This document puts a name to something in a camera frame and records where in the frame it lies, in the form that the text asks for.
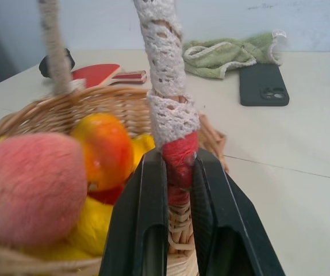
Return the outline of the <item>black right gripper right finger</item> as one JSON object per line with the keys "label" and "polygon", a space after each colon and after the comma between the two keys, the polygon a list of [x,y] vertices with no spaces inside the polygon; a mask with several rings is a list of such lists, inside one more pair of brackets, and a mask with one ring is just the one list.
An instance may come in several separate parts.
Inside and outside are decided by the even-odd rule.
{"label": "black right gripper right finger", "polygon": [[253,203],[204,149],[194,163],[191,218],[199,276],[285,276]]}

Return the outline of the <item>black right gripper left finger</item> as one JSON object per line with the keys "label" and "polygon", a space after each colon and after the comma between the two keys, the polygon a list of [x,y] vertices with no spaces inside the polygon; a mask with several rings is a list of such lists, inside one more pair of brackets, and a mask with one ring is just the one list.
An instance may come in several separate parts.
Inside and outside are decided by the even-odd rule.
{"label": "black right gripper left finger", "polygon": [[147,152],[114,204],[99,276],[166,276],[166,165]]}

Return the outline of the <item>wicker basket with lace handle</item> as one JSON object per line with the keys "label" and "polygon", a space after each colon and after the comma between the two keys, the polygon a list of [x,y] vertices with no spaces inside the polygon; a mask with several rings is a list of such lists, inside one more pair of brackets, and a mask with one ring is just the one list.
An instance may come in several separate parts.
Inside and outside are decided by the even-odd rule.
{"label": "wicker basket with lace handle", "polygon": [[[197,114],[186,91],[182,28],[174,0],[133,0],[150,65],[152,89],[70,88],[71,73],[59,29],[58,0],[38,0],[40,22],[54,81],[53,96],[32,102],[0,120],[0,137],[43,131],[69,132],[84,116],[112,111],[130,134],[153,133],[165,148],[198,131],[199,146],[224,162],[226,137]],[[44,261],[0,244],[0,276],[98,276],[100,258]]]}

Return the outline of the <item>yellow banana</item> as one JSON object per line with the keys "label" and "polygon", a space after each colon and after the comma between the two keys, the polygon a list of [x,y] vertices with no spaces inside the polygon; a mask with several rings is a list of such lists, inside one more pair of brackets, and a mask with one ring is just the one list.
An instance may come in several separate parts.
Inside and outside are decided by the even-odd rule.
{"label": "yellow banana", "polygon": [[43,260],[81,260],[103,255],[113,205],[87,197],[79,220],[71,233],[47,246],[25,247],[21,252]]}

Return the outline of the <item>yellow lemon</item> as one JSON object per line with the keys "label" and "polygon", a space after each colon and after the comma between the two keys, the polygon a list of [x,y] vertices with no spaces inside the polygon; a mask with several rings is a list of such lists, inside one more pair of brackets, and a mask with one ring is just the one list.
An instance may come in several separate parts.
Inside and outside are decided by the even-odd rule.
{"label": "yellow lemon", "polygon": [[142,134],[132,139],[133,169],[139,165],[142,156],[155,148],[154,138],[149,134]]}

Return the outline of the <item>orange red mango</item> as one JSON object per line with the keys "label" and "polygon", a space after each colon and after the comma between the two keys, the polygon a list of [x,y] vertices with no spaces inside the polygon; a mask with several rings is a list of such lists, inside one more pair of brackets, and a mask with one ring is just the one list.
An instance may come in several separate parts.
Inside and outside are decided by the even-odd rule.
{"label": "orange red mango", "polygon": [[85,156],[89,191],[122,185],[133,171],[133,147],[124,125],[110,113],[82,118],[71,131]]}

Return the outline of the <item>pink fuzzy peach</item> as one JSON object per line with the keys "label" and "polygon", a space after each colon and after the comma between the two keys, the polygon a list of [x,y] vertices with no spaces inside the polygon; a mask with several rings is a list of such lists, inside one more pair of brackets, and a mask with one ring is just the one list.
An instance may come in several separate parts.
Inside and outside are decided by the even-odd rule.
{"label": "pink fuzzy peach", "polygon": [[59,133],[0,142],[0,242],[53,243],[76,225],[87,196],[80,144]]}

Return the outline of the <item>black smartphone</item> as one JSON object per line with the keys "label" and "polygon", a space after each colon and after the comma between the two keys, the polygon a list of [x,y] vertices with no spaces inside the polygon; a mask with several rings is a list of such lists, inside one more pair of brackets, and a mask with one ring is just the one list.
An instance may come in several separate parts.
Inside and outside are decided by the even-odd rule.
{"label": "black smartphone", "polygon": [[290,101],[279,67],[255,64],[239,69],[240,104],[252,107],[283,107]]}

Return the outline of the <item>red table tennis paddle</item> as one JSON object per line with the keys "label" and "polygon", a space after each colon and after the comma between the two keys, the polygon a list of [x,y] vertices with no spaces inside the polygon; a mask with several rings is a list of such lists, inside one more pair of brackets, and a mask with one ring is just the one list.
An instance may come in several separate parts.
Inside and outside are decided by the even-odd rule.
{"label": "red table tennis paddle", "polygon": [[118,64],[95,64],[82,67],[71,73],[74,84],[83,88],[109,86],[117,84],[142,85],[147,81],[147,73],[141,71],[123,71]]}

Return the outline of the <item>green towel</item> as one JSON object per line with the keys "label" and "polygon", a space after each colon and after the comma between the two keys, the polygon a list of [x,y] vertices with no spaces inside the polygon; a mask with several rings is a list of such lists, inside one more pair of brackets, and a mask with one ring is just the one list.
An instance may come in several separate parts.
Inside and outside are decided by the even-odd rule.
{"label": "green towel", "polygon": [[189,41],[183,44],[185,70],[202,78],[224,79],[227,71],[255,64],[275,64],[281,61],[274,53],[282,30],[262,33],[243,40],[232,38],[209,41]]}

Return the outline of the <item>black object behind paddle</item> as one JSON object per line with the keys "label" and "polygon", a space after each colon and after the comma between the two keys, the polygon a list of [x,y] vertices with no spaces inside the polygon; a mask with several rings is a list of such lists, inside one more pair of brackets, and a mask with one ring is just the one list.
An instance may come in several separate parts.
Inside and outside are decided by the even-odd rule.
{"label": "black object behind paddle", "polygon": [[[71,71],[75,67],[75,61],[71,56],[70,50],[66,48],[65,51],[66,51],[66,61],[68,64],[68,68]],[[43,77],[51,78],[49,74],[47,61],[48,61],[48,56],[45,56],[39,64],[39,71]]]}

